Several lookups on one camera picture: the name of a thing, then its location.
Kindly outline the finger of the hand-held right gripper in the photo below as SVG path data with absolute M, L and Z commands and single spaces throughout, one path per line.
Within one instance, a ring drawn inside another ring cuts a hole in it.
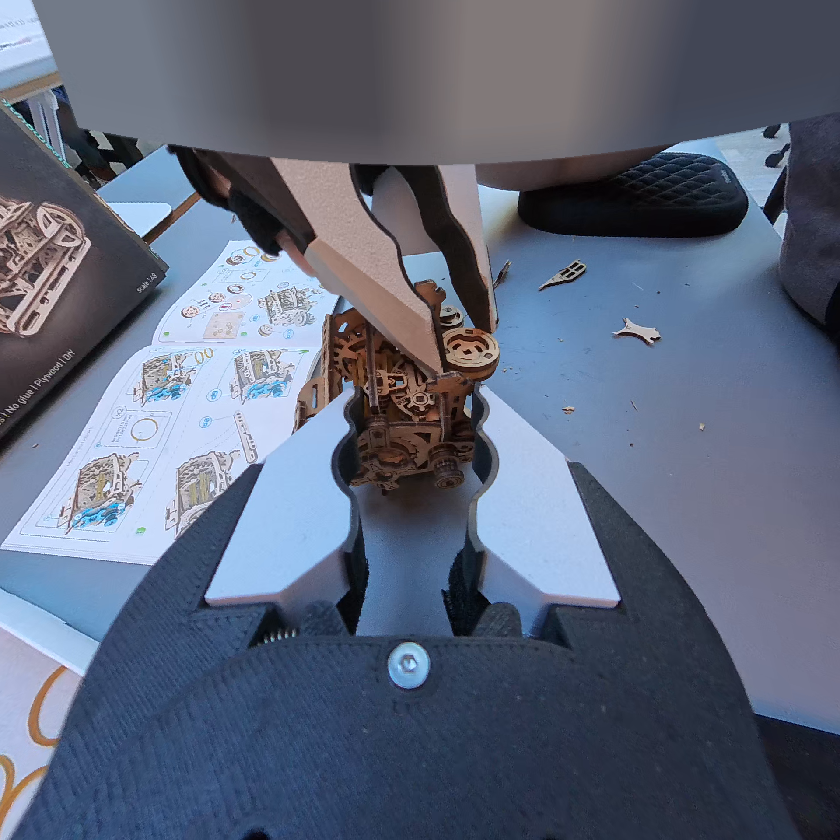
M 425 371 L 444 371 L 433 313 L 408 281 L 395 240 L 373 219 L 350 166 L 274 158 L 308 220 L 304 256 L 321 283 L 343 295 Z
M 474 326 L 494 332 L 498 312 L 473 164 L 399 164 L 426 234 L 442 252 L 458 299 Z

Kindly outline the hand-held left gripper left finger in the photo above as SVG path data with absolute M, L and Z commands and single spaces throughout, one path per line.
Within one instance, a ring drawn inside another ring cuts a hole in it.
M 206 591 L 213 606 L 272 602 L 297 626 L 312 602 L 358 626 L 366 558 L 358 501 L 358 390 L 342 392 L 279 446 L 259 473 Z

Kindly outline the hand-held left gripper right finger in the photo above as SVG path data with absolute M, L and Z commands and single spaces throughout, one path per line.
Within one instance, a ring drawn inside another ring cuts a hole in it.
M 469 585 L 539 632 L 554 604 L 614 608 L 621 596 L 566 457 L 489 388 L 472 399 Z

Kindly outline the round wooden wheel part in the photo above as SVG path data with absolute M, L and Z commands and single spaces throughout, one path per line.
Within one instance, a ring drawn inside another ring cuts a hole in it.
M 448 365 L 468 379 L 483 382 L 495 372 L 500 346 L 491 333 L 460 326 L 444 331 L 443 341 Z

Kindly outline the wooden mechanical model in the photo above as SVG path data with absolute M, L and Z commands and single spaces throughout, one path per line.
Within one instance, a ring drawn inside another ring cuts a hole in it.
M 435 281 L 419 281 L 415 289 L 430 305 L 442 333 L 467 327 L 462 312 L 445 303 L 445 291 Z M 338 397 L 346 383 L 364 394 L 356 422 L 360 471 L 353 486 L 393 490 L 399 479 L 422 473 L 432 473 L 439 489 L 464 482 L 461 466 L 474 454 L 467 398 L 477 381 L 454 369 L 441 375 L 424 373 L 350 309 L 324 319 L 321 374 L 299 394 L 294 430 Z

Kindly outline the person's right forearm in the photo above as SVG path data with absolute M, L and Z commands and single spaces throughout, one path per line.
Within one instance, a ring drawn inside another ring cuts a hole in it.
M 476 179 L 483 186 L 510 192 L 596 182 L 632 169 L 667 148 L 659 145 L 545 161 L 477 164 Z

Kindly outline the black model kit box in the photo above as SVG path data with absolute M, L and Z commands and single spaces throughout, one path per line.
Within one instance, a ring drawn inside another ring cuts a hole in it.
M 167 266 L 14 110 L 1 117 L 1 435 L 162 281 Z

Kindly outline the person's right hand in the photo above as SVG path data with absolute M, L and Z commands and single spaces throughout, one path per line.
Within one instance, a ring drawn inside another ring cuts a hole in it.
M 279 233 L 276 235 L 276 242 L 278 246 L 288 254 L 291 261 L 300 269 L 302 270 L 308 277 L 315 277 L 317 272 L 314 268 L 309 264 L 306 260 L 305 256 L 300 252 L 300 249 L 297 247 L 291 236 L 289 235 L 286 229 L 281 229 Z

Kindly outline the wooden lattice sliver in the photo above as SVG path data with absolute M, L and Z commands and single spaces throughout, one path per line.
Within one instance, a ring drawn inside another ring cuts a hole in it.
M 557 287 L 575 281 L 582 277 L 585 272 L 586 264 L 576 259 L 568 266 L 556 272 L 549 280 L 543 282 L 539 287 L 539 291 L 544 291 L 552 287 Z

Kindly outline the white rounded pad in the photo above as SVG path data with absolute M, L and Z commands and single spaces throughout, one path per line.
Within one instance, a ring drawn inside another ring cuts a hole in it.
M 172 224 L 173 209 L 167 203 L 115 203 L 107 206 L 147 244 L 154 242 Z

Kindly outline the black quilted cushion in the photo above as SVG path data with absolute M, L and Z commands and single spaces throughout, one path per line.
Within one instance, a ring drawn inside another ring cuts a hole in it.
M 660 152 L 597 182 L 521 192 L 518 214 L 557 235 L 694 238 L 737 228 L 749 197 L 737 176 L 710 156 Z

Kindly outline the illustrated instruction booklet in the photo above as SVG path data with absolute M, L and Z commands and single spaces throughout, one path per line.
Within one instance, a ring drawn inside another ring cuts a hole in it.
M 152 564 L 291 434 L 338 297 L 230 241 L 116 374 L 4 550 Z

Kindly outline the white cardboard tray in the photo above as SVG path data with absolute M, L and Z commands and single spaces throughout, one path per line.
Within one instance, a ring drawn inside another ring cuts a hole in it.
M 66 719 L 97 649 L 95 640 L 58 617 L 1 591 L 1 742 L 3 700 L 23 699 L 25 692 L 36 691 L 55 668 L 63 665 L 77 681 Z

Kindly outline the white printed sheet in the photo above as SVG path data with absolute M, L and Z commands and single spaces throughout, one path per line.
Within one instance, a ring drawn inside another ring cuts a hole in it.
M 45 31 L 31 1 L 1 2 L 2 74 L 51 59 Z

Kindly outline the group of yellow rubber bands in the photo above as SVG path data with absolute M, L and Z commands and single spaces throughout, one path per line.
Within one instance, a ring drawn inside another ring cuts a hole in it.
M 76 685 L 60 665 L 36 691 L 2 701 L 2 838 L 11 837 L 46 775 Z

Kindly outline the dark grey cloth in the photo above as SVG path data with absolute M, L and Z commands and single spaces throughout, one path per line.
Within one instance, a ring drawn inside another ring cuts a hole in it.
M 780 282 L 839 343 L 839 113 L 791 122 Z

